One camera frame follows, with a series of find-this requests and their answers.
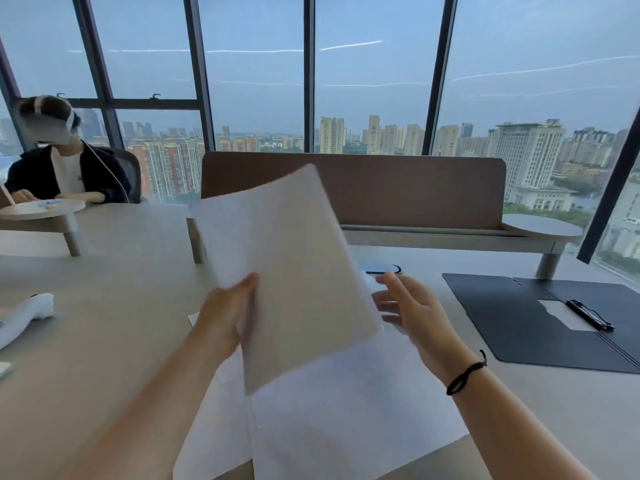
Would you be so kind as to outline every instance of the sky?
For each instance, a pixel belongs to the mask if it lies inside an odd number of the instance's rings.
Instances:
[[[91,1],[116,97],[195,97],[182,0]],[[316,127],[330,116],[361,132],[370,114],[424,127],[443,4],[316,0]],[[199,5],[215,131],[302,135],[303,0]],[[438,126],[628,127],[640,105],[638,20],[640,0],[459,0]],[[0,0],[0,37],[22,95],[95,97],[71,0]],[[189,111],[119,116],[200,124]]]

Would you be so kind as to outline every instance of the black pen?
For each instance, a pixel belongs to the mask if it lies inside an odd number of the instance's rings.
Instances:
[[[566,301],[566,306],[571,308],[574,312],[580,315],[583,319],[587,320],[591,325],[598,330],[615,330],[611,323],[602,318],[595,310],[588,308],[584,303],[576,299],[570,299]]]

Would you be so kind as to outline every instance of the right hand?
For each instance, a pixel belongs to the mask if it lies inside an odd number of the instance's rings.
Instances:
[[[16,192],[11,193],[11,197],[16,203],[24,203],[24,202],[33,202],[34,200],[39,200],[33,196],[31,192],[27,189],[18,190]]]
[[[372,297],[386,322],[402,326],[427,368],[448,386],[478,361],[459,338],[436,294],[409,276],[390,271],[377,276],[387,286]]]

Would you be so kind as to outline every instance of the cable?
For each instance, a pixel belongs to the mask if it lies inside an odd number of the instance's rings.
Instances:
[[[122,183],[120,183],[120,181],[118,180],[118,177],[116,177],[113,172],[111,171],[111,169],[109,169],[109,167],[107,167],[107,164],[105,162],[102,161],[102,159],[98,156],[98,153],[95,152],[95,150],[91,147],[91,145],[89,143],[87,143],[84,139],[79,138],[80,141],[82,141],[84,143],[84,145],[89,148],[91,150],[91,152],[95,155],[96,158],[98,158],[98,160],[100,161],[100,163],[102,163],[102,165],[108,170],[108,172],[111,174],[112,177],[115,178],[116,182],[118,183],[118,185],[120,186],[120,188],[122,189],[122,193],[124,193],[124,197],[125,199],[127,199],[127,203],[131,203],[129,201],[129,196],[127,195],[127,191],[124,190],[124,185]]]

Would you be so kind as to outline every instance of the person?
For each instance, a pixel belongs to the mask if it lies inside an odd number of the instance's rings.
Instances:
[[[427,368],[448,386],[478,362],[454,331],[436,295],[408,276],[377,278],[373,293],[386,320],[404,327]],[[60,480],[169,478],[202,398],[220,364],[239,345],[255,273],[206,298],[183,345]],[[484,367],[453,400],[493,480],[595,480],[527,407]]]
[[[80,117],[57,96],[21,101],[17,116],[25,133],[46,146],[23,153],[4,184],[16,203],[70,198],[92,203],[128,202],[124,170],[107,148],[94,148],[76,136]]]

